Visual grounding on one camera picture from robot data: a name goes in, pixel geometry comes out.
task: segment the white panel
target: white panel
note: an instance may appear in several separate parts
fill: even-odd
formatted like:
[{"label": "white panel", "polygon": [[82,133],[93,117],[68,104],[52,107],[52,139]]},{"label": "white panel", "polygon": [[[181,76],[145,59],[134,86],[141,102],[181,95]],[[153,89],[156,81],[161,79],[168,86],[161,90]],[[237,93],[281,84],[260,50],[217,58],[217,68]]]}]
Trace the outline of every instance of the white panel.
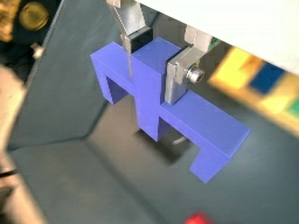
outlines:
[{"label": "white panel", "polygon": [[299,0],[136,0],[299,75]]}]

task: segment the green object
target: green object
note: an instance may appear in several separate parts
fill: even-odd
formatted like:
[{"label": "green object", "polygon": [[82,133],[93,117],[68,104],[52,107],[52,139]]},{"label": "green object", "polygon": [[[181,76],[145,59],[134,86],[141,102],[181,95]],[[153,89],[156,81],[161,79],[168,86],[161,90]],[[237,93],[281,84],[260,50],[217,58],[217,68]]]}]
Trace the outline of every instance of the green object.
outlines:
[{"label": "green object", "polygon": [[299,118],[299,98],[296,98],[291,108],[288,109],[288,112]]}]

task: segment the screw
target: screw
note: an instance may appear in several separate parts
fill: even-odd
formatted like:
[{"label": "screw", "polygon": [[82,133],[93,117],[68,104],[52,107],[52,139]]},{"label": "screw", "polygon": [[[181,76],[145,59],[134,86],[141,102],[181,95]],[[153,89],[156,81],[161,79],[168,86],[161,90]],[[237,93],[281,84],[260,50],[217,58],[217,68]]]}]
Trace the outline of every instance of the screw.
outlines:
[{"label": "screw", "polygon": [[199,83],[204,76],[204,71],[199,69],[195,65],[192,65],[187,71],[185,78],[191,81],[191,83]]}]

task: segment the gray surface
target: gray surface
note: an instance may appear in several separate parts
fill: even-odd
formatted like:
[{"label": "gray surface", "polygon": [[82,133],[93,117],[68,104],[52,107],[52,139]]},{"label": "gray surface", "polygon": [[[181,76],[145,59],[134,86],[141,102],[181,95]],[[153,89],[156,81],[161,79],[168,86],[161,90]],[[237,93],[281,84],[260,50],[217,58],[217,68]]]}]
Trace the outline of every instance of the gray surface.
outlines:
[{"label": "gray surface", "polygon": [[134,134],[129,97],[108,107],[88,139],[98,155],[105,155],[167,223],[181,224],[200,210],[217,224],[299,223],[299,140],[211,87],[203,85],[199,92],[252,128],[231,163],[207,185],[188,171],[195,146],[168,164]]},{"label": "gray surface", "polygon": [[156,223],[81,141],[12,156],[49,223]]},{"label": "gray surface", "polygon": [[[149,25],[156,12],[142,7]],[[181,23],[160,16],[153,35],[183,46]],[[102,109],[89,55],[120,31],[105,0],[64,0],[45,40],[45,54],[34,64],[30,86],[13,126],[9,148],[84,137]]]}]

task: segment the blue plastic block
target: blue plastic block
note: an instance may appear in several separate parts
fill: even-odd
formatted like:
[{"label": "blue plastic block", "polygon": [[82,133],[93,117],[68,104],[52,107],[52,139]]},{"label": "blue plastic block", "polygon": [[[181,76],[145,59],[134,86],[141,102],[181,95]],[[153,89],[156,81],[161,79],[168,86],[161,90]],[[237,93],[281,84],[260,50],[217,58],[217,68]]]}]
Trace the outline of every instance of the blue plastic block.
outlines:
[{"label": "blue plastic block", "polygon": [[268,63],[264,64],[249,86],[261,94],[267,94],[283,76],[284,70]]},{"label": "blue plastic block", "polygon": [[191,90],[169,105],[164,102],[165,61],[180,48],[156,38],[132,54],[133,78],[128,75],[126,52],[110,43],[90,55],[101,92],[114,104],[134,97],[138,128],[155,140],[171,127],[200,147],[191,172],[207,183],[229,162],[249,128]]}]

